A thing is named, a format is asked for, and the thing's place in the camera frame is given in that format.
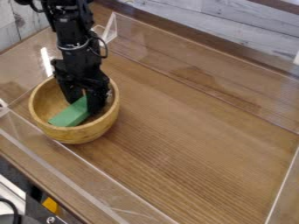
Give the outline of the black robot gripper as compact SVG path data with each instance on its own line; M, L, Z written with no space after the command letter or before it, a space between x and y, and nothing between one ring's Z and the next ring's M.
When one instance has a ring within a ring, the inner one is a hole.
M68 103L73 103L83 93L87 95L88 112L95 115L105 107L109 79L100 70L101 54L99 43L83 45L57 44L60 59L53 59L53 75Z

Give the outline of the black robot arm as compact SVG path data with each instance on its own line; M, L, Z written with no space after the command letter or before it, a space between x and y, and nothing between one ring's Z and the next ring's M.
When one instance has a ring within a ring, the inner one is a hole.
M99 42L103 38L92 31L92 0L37 0L41 8L33 0L15 1L45 15L56 33L61 58L53 59L51 65L67 102L73 103L85 95L88 112L97 114L107 104L109 78L100 70L101 60L108 55L101 54Z

